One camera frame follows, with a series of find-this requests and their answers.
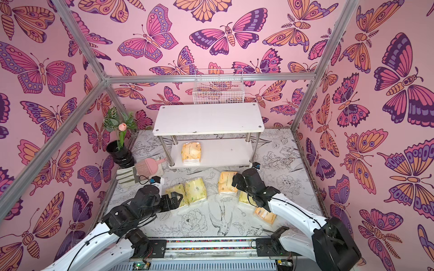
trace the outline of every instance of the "black cable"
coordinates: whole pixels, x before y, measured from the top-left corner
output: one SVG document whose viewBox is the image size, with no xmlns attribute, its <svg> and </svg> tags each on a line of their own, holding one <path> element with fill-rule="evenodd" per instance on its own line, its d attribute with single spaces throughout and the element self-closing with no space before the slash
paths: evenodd
<svg viewBox="0 0 434 271">
<path fill-rule="evenodd" d="M 292 207 L 297 208 L 297 209 L 298 209 L 302 214 L 304 214 L 305 216 L 307 216 L 307 217 L 309 217 L 310 219 L 312 219 L 313 221 L 315 221 L 315 222 L 318 224 L 319 228 L 322 228 L 322 226 L 321 226 L 321 224 L 318 222 L 318 220 L 316 220 L 316 219 L 314 219 L 313 217 L 309 216 L 308 214 L 306 214 L 305 212 L 303 212 L 300 208 L 298 208 L 298 207 L 295 206 L 294 204 L 292 204 L 292 203 L 290 203 L 290 202 L 287 202 L 287 201 L 284 201 L 284 200 L 281 200 L 281 199 L 276 199 L 276 200 L 280 200 L 281 202 L 287 203 L 287 204 L 291 205 Z"/>
</svg>

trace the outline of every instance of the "white wire basket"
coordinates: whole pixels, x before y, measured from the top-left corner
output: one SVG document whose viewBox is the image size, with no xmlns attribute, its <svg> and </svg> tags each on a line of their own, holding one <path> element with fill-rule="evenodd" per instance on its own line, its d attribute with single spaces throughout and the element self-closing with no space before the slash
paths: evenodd
<svg viewBox="0 0 434 271">
<path fill-rule="evenodd" d="M 194 104 L 225 104 L 244 102 L 243 70 L 234 74 L 234 69 L 197 69 L 194 71 L 192 91 Z"/>
</svg>

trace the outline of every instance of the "butterfly illustration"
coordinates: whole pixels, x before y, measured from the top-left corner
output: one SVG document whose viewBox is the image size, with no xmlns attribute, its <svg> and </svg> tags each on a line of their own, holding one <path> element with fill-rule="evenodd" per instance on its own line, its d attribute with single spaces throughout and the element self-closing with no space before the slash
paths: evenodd
<svg viewBox="0 0 434 271">
<path fill-rule="evenodd" d="M 86 95 L 90 93 L 90 91 L 93 89 L 92 82 L 90 82 L 89 77 L 85 74 L 84 75 L 84 91 L 86 92 Z M 101 94 L 95 102 L 90 106 L 89 110 L 85 114 L 89 114 L 93 111 L 93 109 L 96 109 L 99 111 L 101 109 L 102 115 L 106 116 L 107 112 L 109 111 L 110 105 L 112 105 L 112 100 L 110 99 L 110 96 L 108 94 Z"/>
<path fill-rule="evenodd" d="M 48 203 L 47 207 L 45 207 L 44 211 L 42 211 L 41 216 L 38 218 L 38 221 L 36 222 L 32 232 L 29 232 L 32 225 L 32 218 L 36 212 L 39 211 L 39 208 L 36 209 L 35 213 L 30 218 L 30 225 L 28 229 L 23 232 L 23 234 L 5 235 L 16 236 L 21 238 L 21 241 L 5 245 L 0 248 L 0 251 L 2 252 L 0 254 L 0 262 L 2 263 L 3 270 L 18 269 L 21 259 L 23 258 L 24 246 L 27 247 L 26 250 L 30 256 L 39 259 L 40 248 L 38 242 L 35 240 L 35 237 L 46 239 L 59 232 L 60 227 L 62 226 L 62 217 L 60 216 L 60 212 L 62 211 L 63 199 L 63 192 L 59 192 L 54 196 L 54 198 Z"/>
<path fill-rule="evenodd" d="M 339 59 L 339 55 L 341 54 L 341 49 L 342 49 L 341 42 L 344 42 L 343 36 L 345 35 L 345 33 L 346 33 L 346 31 L 344 31 L 344 33 L 342 34 L 341 40 L 338 43 L 338 45 L 337 45 L 337 47 L 336 47 L 336 49 L 335 49 L 335 51 L 334 51 L 334 53 L 332 55 L 332 58 L 330 59 L 330 64 L 332 66 L 334 66 L 336 64 L 336 62 Z"/>
<path fill-rule="evenodd" d="M 376 194 L 374 180 L 368 168 L 365 166 L 363 161 L 365 161 L 366 153 L 374 150 L 376 147 L 386 139 L 388 132 L 380 130 L 371 130 L 362 133 L 360 136 L 355 133 L 348 136 L 344 133 L 347 139 L 347 148 L 350 151 L 349 154 L 345 155 L 344 163 L 340 166 L 347 168 L 348 172 L 354 173 L 354 177 L 358 180 L 358 183 L 362 185 L 369 193 Z"/>
<path fill-rule="evenodd" d="M 57 106 L 56 109 L 51 107 L 55 112 L 41 106 L 40 104 L 30 101 L 21 101 L 20 104 L 27 111 L 29 117 L 32 118 L 34 123 L 41 123 L 41 131 L 42 134 L 45 135 L 45 142 L 47 142 L 56 132 L 57 128 L 59 128 L 66 121 L 69 115 L 77 108 L 77 98 L 71 98 L 66 101 L 60 111 L 59 106 Z M 77 129 L 77 126 L 75 126 L 71 133 L 74 131 L 81 135 L 80 131 Z"/>
<path fill-rule="evenodd" d="M 80 148 L 80 143 L 75 142 L 69 146 L 58 159 L 60 154 L 59 150 L 56 158 L 51 158 L 33 180 L 32 184 L 35 185 L 35 188 L 30 192 L 30 195 L 32 196 L 36 189 L 49 184 L 53 179 L 56 179 L 58 183 L 68 183 L 69 186 L 71 186 L 72 184 L 69 179 L 74 172 L 72 167 L 79 158 Z M 33 160 L 40 150 L 38 146 L 24 139 L 20 140 L 18 149 L 20 150 L 18 155 L 22 159 L 21 162 L 25 165 Z"/>
<path fill-rule="evenodd" d="M 1 67 L 18 74 L 24 93 L 41 93 L 44 85 L 56 96 L 65 96 L 65 83 L 72 81 L 76 69 L 66 61 L 53 61 L 46 67 L 45 60 L 36 64 L 28 55 L 12 45 L 0 42 Z"/>
<path fill-rule="evenodd" d="M 255 95 L 255 97 L 244 97 L 244 102 L 246 103 L 251 103 L 254 101 L 257 101 L 257 103 L 262 106 L 263 108 L 265 108 L 265 102 L 264 100 L 267 101 L 278 101 L 281 99 L 282 97 L 282 93 L 280 93 L 283 89 L 283 87 L 286 84 L 286 80 L 279 80 L 274 82 L 271 86 L 269 86 L 266 91 L 264 91 L 264 93 L 262 95 L 259 95 L 259 93 L 261 92 L 261 89 L 259 90 L 258 94 L 251 94 L 251 95 Z"/>
<path fill-rule="evenodd" d="M 366 109 L 366 107 L 358 104 L 350 104 L 352 102 L 360 100 L 351 100 L 351 98 L 357 94 L 356 92 L 353 95 L 354 89 L 357 86 L 357 81 L 358 73 L 353 73 L 351 77 L 344 78 L 342 86 L 336 89 L 335 93 L 333 94 L 334 104 L 343 103 L 338 108 L 338 110 L 343 109 L 337 119 L 338 125 L 340 127 L 347 127 L 349 124 L 357 127 L 357 125 L 361 121 L 366 120 L 366 118 L 369 116 L 370 112 L 368 109 Z"/>
<path fill-rule="evenodd" d="M 372 38 L 378 33 L 378 30 L 374 30 L 389 19 L 403 4 L 404 0 L 388 1 L 381 4 L 375 12 L 374 9 L 370 9 L 365 14 L 361 14 L 362 8 L 359 6 L 355 20 L 359 29 L 367 35 L 364 33 L 356 34 L 355 39 L 360 43 L 353 44 L 345 49 L 339 57 L 339 61 L 346 56 L 350 62 L 355 60 L 354 66 L 357 69 L 369 73 L 371 71 L 371 60 L 369 58 L 368 48 L 366 48 L 363 42 L 366 42 L 369 47 L 372 47 L 369 38 Z"/>
<path fill-rule="evenodd" d="M 134 58 L 144 56 L 157 63 L 163 57 L 163 53 L 159 48 L 170 50 L 178 44 L 172 34 L 169 33 L 171 26 L 172 22 L 169 21 L 168 9 L 158 4 L 148 15 L 146 21 L 147 34 L 143 31 L 143 25 L 141 25 L 144 39 L 133 38 L 124 41 L 118 47 L 118 52 L 122 56 L 132 56 Z"/>
<path fill-rule="evenodd" d="M 309 165 L 316 167 L 315 175 L 322 181 L 324 181 L 324 177 L 330 179 L 336 174 L 335 169 L 327 160 L 319 158 L 321 155 L 316 153 L 315 147 L 308 137 L 306 138 L 306 151 L 308 152 L 306 158 Z"/>
<path fill-rule="evenodd" d="M 210 22 L 216 12 L 227 12 L 232 0 L 176 0 L 173 5 L 181 10 L 192 10 L 193 18 L 204 23 Z"/>
<path fill-rule="evenodd" d="M 320 190 L 319 192 L 321 193 L 321 198 L 322 198 L 322 200 L 325 200 L 325 199 L 326 199 L 326 196 L 327 196 L 326 189 L 323 188 L 323 189 Z"/>
<path fill-rule="evenodd" d="M 370 214 L 366 210 L 360 210 L 359 213 L 365 221 L 362 221 L 364 227 L 359 225 L 358 230 L 363 237 L 368 239 L 369 248 L 380 258 L 387 271 L 395 271 L 395 267 L 393 266 L 392 259 L 386 247 L 395 258 L 401 259 L 388 241 L 402 243 L 402 240 L 393 233 L 384 234 L 381 231 L 396 229 L 403 223 L 404 219 L 394 212 L 383 214 L 376 209 L 371 209 Z"/>
<path fill-rule="evenodd" d="M 291 101 L 286 100 L 288 104 L 278 105 L 271 108 L 270 112 L 276 112 L 277 114 L 284 114 L 285 116 L 293 116 L 297 113 L 297 109 L 300 106 L 301 100 L 303 99 L 304 92 L 303 88 L 296 88 L 293 92 L 293 97 Z"/>
<path fill-rule="evenodd" d="M 321 83 L 319 84 L 319 86 L 320 87 L 322 86 L 323 93 L 325 93 L 329 89 L 329 86 L 333 85 L 338 81 L 338 75 L 336 74 L 329 75 L 330 72 L 332 71 L 329 71 L 329 68 L 327 67 L 324 74 L 322 75 Z"/>
<path fill-rule="evenodd" d="M 203 74 L 200 71 L 197 71 L 196 65 L 194 63 L 194 58 L 188 49 L 188 46 L 182 48 L 179 52 L 178 56 L 178 65 L 173 61 L 173 67 L 161 66 L 161 67 L 153 67 L 149 70 L 158 75 L 194 75 L 194 74 Z"/>
<path fill-rule="evenodd" d="M 434 244 L 428 240 L 427 232 L 425 231 L 425 228 L 421 224 L 418 225 L 418 235 L 422 247 L 430 257 L 430 259 L 434 262 Z M 428 271 L 432 271 L 432 270 L 434 270 L 434 268 L 428 267 Z"/>
<path fill-rule="evenodd" d="M 293 28 L 289 28 L 286 30 L 282 30 L 273 34 L 266 38 L 263 44 L 274 45 L 274 46 L 282 46 L 285 44 L 289 44 L 289 46 L 296 46 L 298 44 L 303 45 L 304 52 L 307 52 L 309 49 L 309 39 L 305 33 L 303 33 L 299 29 L 309 29 L 310 24 L 306 22 L 300 21 L 311 21 L 323 18 L 329 15 L 332 11 L 337 8 L 338 4 L 331 5 L 328 9 L 322 9 L 321 5 L 313 1 L 309 3 L 309 0 L 299 1 L 299 0 L 288 0 L 289 7 L 291 8 L 294 16 L 299 22 L 296 22 L 295 19 L 288 14 L 287 17 L 291 23 L 284 24 L 282 28 L 287 28 L 291 26 L 295 26 Z"/>
<path fill-rule="evenodd" d="M 112 44 L 113 42 L 111 40 L 108 40 L 104 37 L 101 37 L 98 34 L 95 33 L 90 33 L 89 28 L 87 28 L 87 26 L 84 24 L 84 22 L 81 20 L 80 15 L 77 12 L 71 11 L 72 16 L 74 17 L 75 21 L 77 22 L 77 24 L 80 27 L 81 32 L 83 33 L 84 37 L 86 38 L 87 42 L 89 43 L 90 49 L 92 50 L 92 52 L 94 53 L 96 58 L 99 59 L 106 59 L 106 60 L 111 60 L 111 58 L 98 51 L 95 48 L 98 48 L 98 46 L 95 43 L 98 44 Z M 69 57 L 73 57 L 77 51 L 79 52 L 79 54 L 82 54 L 81 49 L 79 48 L 76 40 L 74 39 L 74 36 L 71 34 L 71 32 L 69 31 L 68 27 L 66 26 L 66 24 L 63 22 L 62 19 L 60 19 L 63 23 L 63 26 L 65 27 L 66 32 L 68 33 L 69 36 L 69 49 L 68 49 L 68 56 Z M 89 62 L 87 61 L 86 57 L 83 55 L 83 68 L 86 70 L 87 66 L 88 66 Z"/>
<path fill-rule="evenodd" d="M 116 67 L 118 68 L 119 72 L 123 75 L 123 76 L 136 76 L 137 73 L 135 72 L 135 70 L 131 69 L 130 67 L 127 67 L 125 65 L 122 65 L 121 63 L 115 63 Z M 154 86 L 158 83 L 130 83 L 128 84 L 128 87 L 135 89 L 135 90 L 139 90 L 142 91 L 143 89 L 141 87 L 151 87 Z"/>
<path fill-rule="evenodd" d="M 90 183 L 93 192 L 95 192 L 101 187 L 102 180 L 106 183 L 112 179 L 112 168 L 114 165 L 113 158 L 109 155 L 104 160 L 102 166 L 99 165 L 99 168 L 96 166 L 82 167 L 77 172 L 77 178 L 82 179 L 84 183 Z"/>
<path fill-rule="evenodd" d="M 234 73 L 242 74 L 242 73 L 278 73 L 280 72 L 280 61 L 282 59 L 277 55 L 277 51 L 274 49 L 269 49 L 264 56 L 262 57 L 261 62 L 259 63 L 259 59 L 257 59 L 259 63 L 258 65 L 254 65 L 251 61 L 250 63 L 254 68 L 243 62 L 234 62 L 232 63 L 232 68 L 236 69 Z M 255 84 L 256 81 L 244 81 L 244 84 L 247 87 L 251 87 Z"/>
<path fill-rule="evenodd" d="M 6 169 L 2 169 L 0 167 L 0 197 L 3 194 L 4 191 L 13 183 L 15 178 L 13 176 L 9 176 L 7 174 Z M 5 220 L 11 220 L 15 216 L 19 215 L 21 213 L 21 209 L 23 208 L 21 204 L 23 203 L 23 200 L 20 198 L 15 205 L 12 207 L 12 209 L 6 214 Z"/>
<path fill-rule="evenodd" d="M 86 233 L 79 230 L 85 226 L 83 222 L 92 217 L 92 207 L 93 202 L 89 201 L 89 196 L 86 191 L 80 188 L 72 204 L 72 220 L 74 223 L 71 224 L 71 221 L 69 221 L 69 228 L 66 229 L 66 232 L 68 232 L 69 229 L 71 229 L 71 231 L 60 245 L 54 261 L 57 261 L 73 246 L 84 239 Z"/>
<path fill-rule="evenodd" d="M 410 40 L 404 33 L 398 33 L 387 47 L 382 62 L 394 69 L 399 76 L 388 68 L 378 67 L 374 72 L 377 79 L 374 89 L 389 89 L 386 93 L 388 96 L 396 94 L 383 106 L 383 111 L 392 115 L 391 120 L 394 123 L 400 123 L 405 118 L 408 92 L 408 122 L 423 127 L 434 127 L 434 93 L 423 86 L 410 85 L 417 78 L 424 81 L 418 76 L 417 67 L 416 74 L 408 76 L 412 60 L 413 49 Z"/>
<path fill-rule="evenodd" d="M 95 153 L 102 148 L 102 151 L 107 149 L 107 144 L 110 142 L 110 133 L 101 128 L 95 122 L 95 129 L 87 122 L 83 122 L 84 131 L 87 133 L 87 141 L 92 144 L 92 149 Z"/>
<path fill-rule="evenodd" d="M 154 102 L 158 103 L 158 104 L 151 104 L 148 105 L 146 108 L 147 109 L 151 109 L 151 110 L 160 110 L 160 106 L 162 105 L 179 105 L 179 104 L 183 104 L 181 103 L 179 100 L 179 96 L 175 95 L 172 91 L 172 89 L 170 87 L 164 87 L 164 97 L 166 97 L 166 99 L 164 99 L 163 95 L 157 93 L 157 95 L 160 97 L 161 100 L 154 100 L 152 99 Z"/>
<path fill-rule="evenodd" d="M 7 96 L 0 93 L 0 123 L 5 123 L 9 119 L 10 102 Z M 0 139 L 6 138 L 9 131 L 6 127 L 0 126 Z"/>
<path fill-rule="evenodd" d="M 145 130 L 147 126 L 153 123 L 152 119 L 146 116 L 143 109 L 136 112 L 135 121 L 139 130 Z"/>
<path fill-rule="evenodd" d="M 426 218 L 434 221 L 434 211 L 432 209 L 434 204 L 434 195 L 419 184 L 424 183 L 421 181 L 422 179 L 431 178 L 432 174 L 425 178 L 418 177 L 423 174 L 433 162 L 434 157 L 431 155 L 433 150 L 434 138 L 430 141 L 425 140 L 424 143 L 408 147 L 404 151 L 404 155 L 402 153 L 390 155 L 377 153 L 386 160 L 385 165 L 388 168 L 399 174 L 405 175 L 391 176 L 391 179 L 409 182 L 398 184 L 389 189 L 390 198 L 384 202 L 397 201 L 398 203 L 408 206 L 411 206 L 414 202 L 413 209 L 418 212 L 419 215 L 424 215 Z"/>
<path fill-rule="evenodd" d="M 105 191 L 100 191 L 98 194 L 99 204 L 101 204 L 105 198 Z"/>
<path fill-rule="evenodd" d="M 331 154 L 333 154 L 336 157 L 339 157 L 339 150 L 338 145 L 336 145 L 335 140 L 332 138 L 331 134 L 329 133 L 329 130 L 333 132 L 332 129 L 330 129 L 329 124 L 327 123 L 327 117 L 329 116 L 329 110 L 330 110 L 330 95 L 327 94 L 324 98 L 324 101 L 322 102 L 322 106 L 318 111 L 316 112 L 316 121 L 319 124 L 322 124 L 318 129 L 316 129 L 316 133 L 321 133 L 322 135 L 319 139 L 319 146 L 322 150 L 328 150 Z"/>
<path fill-rule="evenodd" d="M 330 205 L 330 214 L 342 220 L 345 227 L 347 227 L 348 232 L 351 234 L 351 237 L 354 238 L 351 223 L 348 218 L 349 214 L 347 215 L 345 213 L 346 208 L 350 204 L 348 203 L 347 206 L 344 205 L 350 196 L 349 178 L 344 174 L 342 174 L 342 178 L 336 181 L 336 186 L 329 186 L 329 196 L 332 199 L 332 201 L 334 201 L 334 203 Z"/>
<path fill-rule="evenodd" d="M 313 113 L 312 108 L 315 105 L 317 99 L 318 99 L 318 95 L 315 93 L 315 95 L 310 100 L 309 105 L 307 106 L 307 109 L 306 109 L 306 111 L 302 117 L 303 123 L 306 124 L 307 127 L 310 128 L 311 131 L 313 129 L 313 120 L 312 120 L 312 116 L 310 114 Z"/>
<path fill-rule="evenodd" d="M 1 16 L 3 30 L 9 40 L 12 40 L 15 32 L 12 14 L 16 22 L 32 40 L 42 43 L 47 39 L 47 34 L 42 30 L 47 29 L 55 19 L 54 13 L 43 7 L 24 6 L 11 8 L 8 4 L 12 2 L 2 1 L 0 10 L 4 13 Z"/>
<path fill-rule="evenodd" d="M 229 44 L 235 46 L 235 40 L 241 48 L 246 49 L 250 43 L 259 40 L 259 35 L 245 31 L 261 31 L 267 18 L 267 9 L 260 8 L 252 10 L 242 16 L 232 27 L 228 23 L 224 27 L 224 31 L 220 29 L 202 29 L 190 35 L 190 40 L 197 46 L 208 49 L 210 46 L 210 54 L 216 56 L 218 54 L 229 54 Z"/>
<path fill-rule="evenodd" d="M 138 9 L 146 11 L 142 3 L 139 0 L 128 0 L 129 3 L 133 4 Z M 80 0 L 79 9 L 94 13 L 107 15 L 110 12 L 110 19 L 118 23 L 125 23 L 128 20 L 128 8 L 125 5 L 124 0 L 109 0 L 109 1 L 98 1 L 98 0 Z"/>
<path fill-rule="evenodd" d="M 290 62 L 288 63 L 288 69 L 290 72 L 314 72 L 316 69 L 317 62 L 313 63 L 312 65 L 307 65 L 306 63 L 303 63 L 306 65 L 306 68 L 297 62 Z"/>
</svg>

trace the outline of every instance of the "shelf top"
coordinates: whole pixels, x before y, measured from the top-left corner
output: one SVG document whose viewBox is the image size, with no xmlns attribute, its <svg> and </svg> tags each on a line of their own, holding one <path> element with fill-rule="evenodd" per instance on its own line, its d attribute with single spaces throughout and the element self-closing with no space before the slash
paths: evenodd
<svg viewBox="0 0 434 271">
<path fill-rule="evenodd" d="M 264 131 L 255 103 L 184 104 L 160 107 L 155 136 L 189 134 L 237 134 Z"/>
</svg>

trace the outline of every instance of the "black vase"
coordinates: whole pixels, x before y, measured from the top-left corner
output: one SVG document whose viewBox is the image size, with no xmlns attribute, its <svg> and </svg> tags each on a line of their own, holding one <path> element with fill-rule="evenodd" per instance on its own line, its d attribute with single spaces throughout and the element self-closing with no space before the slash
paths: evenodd
<svg viewBox="0 0 434 271">
<path fill-rule="evenodd" d="M 119 150 L 117 141 L 112 141 L 107 145 L 107 152 L 113 157 L 113 161 L 121 168 L 129 168 L 134 165 L 132 152 L 127 149 L 125 145 Z"/>
</svg>

